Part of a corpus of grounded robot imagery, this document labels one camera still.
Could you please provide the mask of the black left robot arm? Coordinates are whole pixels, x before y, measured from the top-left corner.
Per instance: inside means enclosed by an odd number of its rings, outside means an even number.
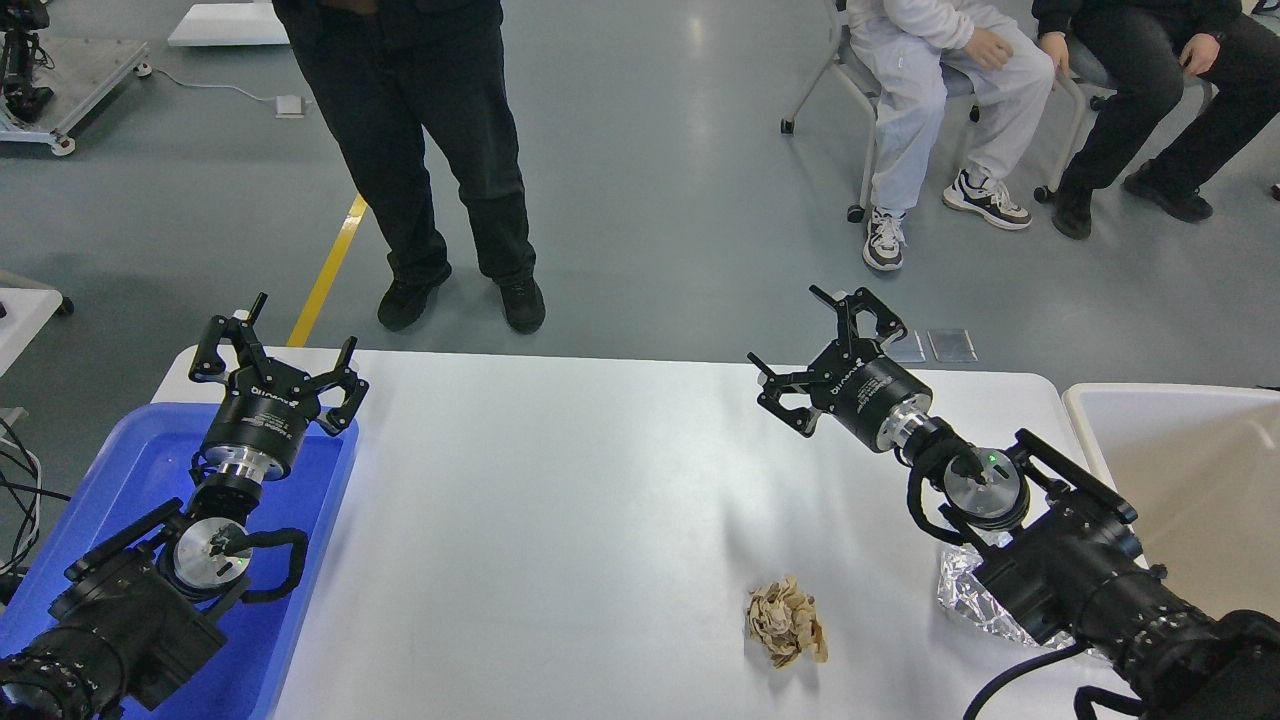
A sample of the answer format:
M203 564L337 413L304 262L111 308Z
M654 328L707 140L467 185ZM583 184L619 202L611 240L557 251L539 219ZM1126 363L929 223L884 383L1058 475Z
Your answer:
M219 620L238 603L270 603L302 584L310 533L250 530L266 483L287 478L305 433L355 423L369 383L352 368L357 340L311 374L270 357L255 332L268 297L244 318L215 315L189 378L225 393L189 475L170 498L65 570L54 624L3 660L5 719L119 719L132 698L156 708L227 644Z

